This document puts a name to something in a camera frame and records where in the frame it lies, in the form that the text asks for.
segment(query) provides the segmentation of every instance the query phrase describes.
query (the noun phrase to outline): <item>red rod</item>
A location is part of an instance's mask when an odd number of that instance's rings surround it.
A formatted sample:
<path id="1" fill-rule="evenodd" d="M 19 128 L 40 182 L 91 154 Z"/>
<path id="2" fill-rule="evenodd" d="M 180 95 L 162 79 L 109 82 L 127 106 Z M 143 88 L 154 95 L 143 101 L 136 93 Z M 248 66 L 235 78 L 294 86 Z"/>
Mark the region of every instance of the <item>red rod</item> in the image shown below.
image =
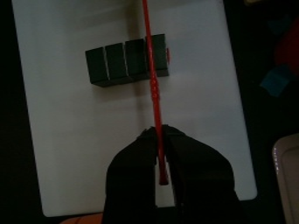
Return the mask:
<path id="1" fill-rule="evenodd" d="M 144 27 L 146 27 L 146 39 L 147 39 L 147 51 L 151 71 L 151 93 L 154 101 L 154 123 L 158 136 L 158 161 L 159 161 L 159 173 L 160 173 L 160 186 L 168 185 L 168 176 L 164 162 L 164 140 L 163 140 L 163 121 L 162 121 L 162 110 L 160 110 L 160 93 L 159 93 L 159 82 L 156 79 L 155 72 L 155 56 L 154 56 L 154 42 L 151 34 L 150 16 L 147 0 L 143 0 L 144 6 Z"/>

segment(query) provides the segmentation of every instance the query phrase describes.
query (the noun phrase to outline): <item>blue object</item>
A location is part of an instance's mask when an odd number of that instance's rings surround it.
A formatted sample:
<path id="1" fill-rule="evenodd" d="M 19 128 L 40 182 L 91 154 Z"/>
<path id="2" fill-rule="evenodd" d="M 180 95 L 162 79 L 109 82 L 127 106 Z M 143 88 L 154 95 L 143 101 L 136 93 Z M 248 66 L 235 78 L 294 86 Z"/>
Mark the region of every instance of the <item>blue object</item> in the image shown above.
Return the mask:
<path id="1" fill-rule="evenodd" d="M 267 92 L 278 97 L 290 81 L 295 80 L 295 74 L 291 72 L 288 65 L 276 66 L 266 75 L 260 83 L 260 87 L 267 90 Z"/>

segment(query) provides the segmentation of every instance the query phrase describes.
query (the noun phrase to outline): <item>red stick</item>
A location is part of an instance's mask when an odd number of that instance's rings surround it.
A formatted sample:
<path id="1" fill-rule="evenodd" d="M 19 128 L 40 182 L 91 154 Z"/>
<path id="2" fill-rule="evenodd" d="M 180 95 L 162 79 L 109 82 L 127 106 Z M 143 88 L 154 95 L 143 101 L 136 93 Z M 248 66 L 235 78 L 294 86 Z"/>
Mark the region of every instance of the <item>red stick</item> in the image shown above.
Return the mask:
<path id="1" fill-rule="evenodd" d="M 150 16 L 147 8 L 147 0 L 143 0 L 144 6 L 144 27 L 146 27 L 146 39 L 147 39 L 147 51 L 151 71 L 151 93 L 154 101 L 154 122 L 158 136 L 158 160 L 159 160 L 159 172 L 160 172 L 160 185 L 168 185 L 168 176 L 164 162 L 164 140 L 163 140 L 163 122 L 162 122 L 162 111 L 160 111 L 160 93 L 159 93 L 159 82 L 156 79 L 155 72 L 155 57 L 154 57 L 154 43 L 150 25 Z"/>

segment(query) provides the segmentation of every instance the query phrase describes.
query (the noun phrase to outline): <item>dark background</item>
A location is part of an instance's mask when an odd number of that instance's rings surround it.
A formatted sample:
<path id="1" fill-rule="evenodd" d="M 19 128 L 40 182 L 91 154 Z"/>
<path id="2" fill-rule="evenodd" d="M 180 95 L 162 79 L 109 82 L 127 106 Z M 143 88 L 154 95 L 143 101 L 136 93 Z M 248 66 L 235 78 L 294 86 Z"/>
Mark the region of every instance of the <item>dark background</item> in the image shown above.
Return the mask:
<path id="1" fill-rule="evenodd" d="M 43 216 L 12 3 L 4 0 L 0 4 L 1 219 L 8 223 L 60 223 L 69 217 Z M 280 137 L 299 132 L 299 86 L 294 81 L 282 95 L 272 97 L 259 84 L 275 66 L 274 50 L 282 38 L 268 29 L 267 21 L 286 14 L 295 18 L 299 1 L 270 0 L 247 7 L 242 0 L 224 0 L 224 5 L 258 189 L 256 198 L 242 205 L 252 223 L 283 224 L 271 150 Z M 171 208 L 160 209 L 159 214 L 162 223 L 174 223 Z"/>

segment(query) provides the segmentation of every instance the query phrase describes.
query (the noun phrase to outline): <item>table surface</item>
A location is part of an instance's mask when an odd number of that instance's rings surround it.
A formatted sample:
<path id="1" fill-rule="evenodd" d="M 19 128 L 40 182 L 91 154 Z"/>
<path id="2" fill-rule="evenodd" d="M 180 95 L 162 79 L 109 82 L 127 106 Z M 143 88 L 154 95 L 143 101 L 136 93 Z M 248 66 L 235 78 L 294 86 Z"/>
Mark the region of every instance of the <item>table surface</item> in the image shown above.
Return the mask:
<path id="1" fill-rule="evenodd" d="M 242 200 L 256 197 L 248 135 L 220 0 L 154 0 L 154 34 L 171 49 L 163 123 L 228 159 Z M 32 144 L 47 216 L 103 210 L 108 164 L 154 125 L 148 81 L 89 84 L 84 52 L 146 35 L 136 1 L 13 0 Z M 159 207 L 174 204 L 158 186 Z"/>

